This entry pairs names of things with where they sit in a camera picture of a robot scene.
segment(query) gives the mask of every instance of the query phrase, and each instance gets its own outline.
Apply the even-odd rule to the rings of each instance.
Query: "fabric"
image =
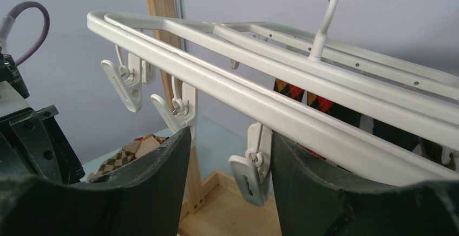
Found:
[[[303,96],[304,96],[304,92],[305,90],[301,89],[301,88],[298,88],[296,86],[293,86],[287,82],[284,82],[280,79],[276,79],[275,83],[274,83],[274,91],[282,94],[282,95],[285,95],[289,98],[292,98],[294,99],[295,101],[298,101],[298,102],[302,102],[303,100]],[[316,109],[324,109],[325,110],[325,113],[326,111],[331,107],[331,105],[333,104],[331,101],[328,101],[324,98],[321,98],[315,94],[310,94],[308,93],[308,105],[312,107],[312,105],[317,105],[317,108]],[[298,144],[299,146],[301,146],[302,148],[306,149],[307,151],[309,151],[311,154],[321,158],[321,159],[325,159],[324,157],[320,156],[319,154],[313,152],[312,150],[310,149],[307,149],[306,147],[304,147],[303,145],[300,145]]]
[[[159,145],[164,143],[169,137],[159,137],[150,134],[145,137],[139,137],[134,141],[126,144],[115,155],[103,161],[96,174],[90,173],[87,177],[87,182],[92,182],[96,178],[108,174],[118,168],[146,155],[147,153],[157,149]]]

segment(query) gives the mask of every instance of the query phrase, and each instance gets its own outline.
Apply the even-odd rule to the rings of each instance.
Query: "white plastic hanger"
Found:
[[[312,41],[314,40],[314,34],[312,33],[309,33],[303,30],[299,30],[299,29],[296,29],[296,28],[293,28],[287,25],[278,24],[278,23],[271,23],[271,22],[242,23],[241,26],[238,26],[238,23],[231,23],[231,24],[234,24],[235,27],[238,27],[238,28],[242,27],[246,29],[248,25],[252,25],[254,27],[252,31],[260,35],[269,35],[270,33],[272,33],[272,31],[276,31],[275,33],[280,33],[280,34],[285,33],[287,35],[300,38],[300,40],[297,40],[297,41],[301,41],[301,42],[306,41],[306,42],[302,43],[303,45],[301,45],[301,43],[297,43],[297,44],[300,44],[300,46],[305,49],[310,47],[312,45]],[[276,40],[276,38],[280,38],[281,40],[283,40],[282,36],[273,35],[272,39]],[[416,76],[421,76],[421,77],[425,77],[431,80],[435,80],[439,83],[443,83],[451,87],[459,87],[459,77],[450,75],[448,73],[445,73],[445,72],[442,72],[436,69],[432,69],[432,68],[428,68],[428,67],[425,67],[419,64],[414,64],[408,61],[400,60],[398,58],[394,58],[391,56],[379,54],[374,51],[369,51],[369,50],[366,50],[360,47],[356,47],[354,45],[349,45],[343,42],[335,41],[330,38],[327,39],[325,46],[326,46],[325,50],[328,50],[328,52],[337,50],[342,53],[352,55],[354,57],[364,58],[370,62],[375,62],[378,64],[388,66],[393,69],[401,70],[406,73],[411,73]]]
[[[271,26],[275,26],[272,28],[276,28],[276,29],[279,28],[280,30],[284,30],[285,28],[287,28],[287,26],[285,26],[285,28],[282,28],[282,26],[279,26],[278,24],[274,24],[274,23],[228,23],[228,24],[223,24],[223,25],[224,27],[233,29],[234,31],[238,31],[238,32],[239,31],[240,32],[254,32],[262,36],[271,35],[270,39],[274,41],[286,44],[286,46],[288,47],[297,48],[297,49],[300,49],[306,52],[312,49],[312,42],[308,40],[300,39],[300,37],[305,36],[303,35],[306,33],[304,31],[295,29],[296,31],[293,32],[292,28],[290,28],[292,31],[289,31],[289,33],[297,37],[297,38],[294,38],[290,35],[285,34],[286,31],[277,32],[269,28]],[[234,32],[228,31],[228,29],[226,28],[223,28],[221,31],[222,31],[221,34],[223,35],[222,37],[226,37],[226,36],[231,37],[231,35],[234,34]],[[271,48],[275,48],[276,51],[283,51],[282,48],[275,46],[275,45],[271,45]],[[394,81],[399,84],[410,87],[411,89],[424,90],[424,91],[427,91],[429,93],[432,93],[438,96],[443,96],[446,98],[453,99],[454,101],[459,100],[459,87],[455,84],[456,79],[457,79],[457,82],[459,83],[459,78],[443,73],[443,72],[440,72],[440,71],[437,71],[435,69],[431,69],[431,68],[427,68],[429,70],[423,69],[423,71],[420,74],[426,74],[427,76],[432,76],[432,77],[441,76],[440,80],[434,80],[430,77],[419,75],[416,73],[417,71],[405,71],[402,69],[397,69],[397,67],[403,66],[404,65],[403,63],[397,65],[397,67],[392,67],[392,66],[383,64],[384,62],[386,62],[387,64],[392,65],[391,63],[397,60],[396,58],[394,58],[394,60],[381,60],[382,63],[379,63],[379,62],[370,61],[370,59],[368,58],[361,58],[361,57],[357,57],[356,55],[351,55],[349,54],[349,51],[343,52],[343,51],[331,49],[328,47],[324,48],[322,57],[330,60],[333,63],[338,63],[338,64],[345,65],[346,67],[349,67],[349,68],[354,68],[358,71],[361,71],[362,74],[365,74],[367,76],[382,77],[384,79]],[[421,65],[414,64],[414,63],[409,63],[409,62],[407,63],[410,65],[414,65],[413,70],[416,70],[418,68],[421,68],[421,69],[426,68]]]
[[[109,22],[108,16],[123,22],[113,19]],[[397,186],[431,179],[458,179],[458,174],[449,169],[134,29],[161,29],[170,22],[159,17],[104,11],[88,14],[88,28],[94,33],[362,177]],[[197,35],[203,35],[211,44],[215,41],[205,34]],[[242,53],[253,55],[247,50]],[[308,78],[298,69],[266,61],[270,67],[280,66],[275,70],[286,77],[285,81],[290,82],[290,75]],[[258,62],[257,67],[264,65]],[[330,81],[317,84],[327,85]]]
[[[222,35],[224,27],[219,24],[109,13],[104,16],[104,19],[125,30],[132,28],[167,30],[357,112],[459,150],[457,125],[459,106],[450,102],[374,80],[330,64],[309,61],[303,55],[275,47],[255,38],[248,38],[229,28],[227,32],[232,31],[235,37],[231,41],[236,42],[237,45],[203,33]],[[132,34],[144,36],[138,31]]]

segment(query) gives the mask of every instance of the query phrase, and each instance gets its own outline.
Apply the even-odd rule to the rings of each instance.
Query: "plastic clip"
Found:
[[[120,66],[110,60],[102,61],[102,68],[115,87],[128,110],[138,112],[142,108],[142,65],[134,54],[128,55],[128,66],[124,64],[121,50],[116,46]]]
[[[178,132],[187,126],[191,132],[191,146],[196,146],[196,125],[198,124],[198,92],[196,88],[187,83],[182,85],[182,98],[178,96],[176,79],[173,78],[173,105],[176,107],[172,112],[166,101],[159,95],[151,96],[152,102],[164,119],[167,127],[172,133]]]
[[[271,139],[271,129],[254,123],[247,131],[245,158],[237,155],[229,158],[242,197],[256,206],[264,206],[269,197]]]
[[[254,38],[258,38],[260,40],[263,40],[265,42],[268,42],[268,38],[267,37],[263,37],[263,36],[260,36],[259,34],[254,34],[253,35]],[[231,69],[235,70],[235,69],[238,69],[239,68],[239,62],[234,60],[234,59],[230,59],[229,60],[231,62]]]
[[[145,60],[142,60],[142,82],[152,84],[156,81],[156,67]]]

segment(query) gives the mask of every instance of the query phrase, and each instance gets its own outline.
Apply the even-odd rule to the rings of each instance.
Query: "purple cable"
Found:
[[[24,63],[25,60],[27,60],[31,55],[33,55],[35,51],[37,51],[37,49],[43,44],[49,32],[49,13],[46,10],[46,8],[38,2],[22,2],[14,6],[14,8],[12,8],[8,13],[8,16],[11,16],[12,18],[16,19],[17,16],[19,16],[19,14],[21,14],[24,10],[28,8],[37,8],[42,12],[43,30],[37,42],[35,42],[35,44],[23,56],[16,60],[16,65]]]

